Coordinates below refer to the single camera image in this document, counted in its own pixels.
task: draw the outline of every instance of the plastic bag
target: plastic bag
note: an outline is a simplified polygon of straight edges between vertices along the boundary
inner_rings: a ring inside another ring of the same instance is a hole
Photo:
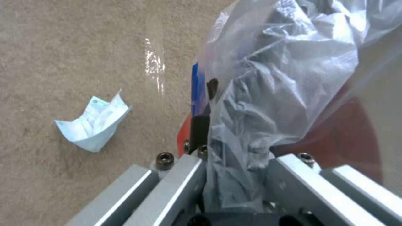
[[[301,140],[354,73],[358,48],[402,22],[398,1],[254,0],[223,11],[198,57],[192,113],[209,103],[208,211],[261,212],[269,148]]]

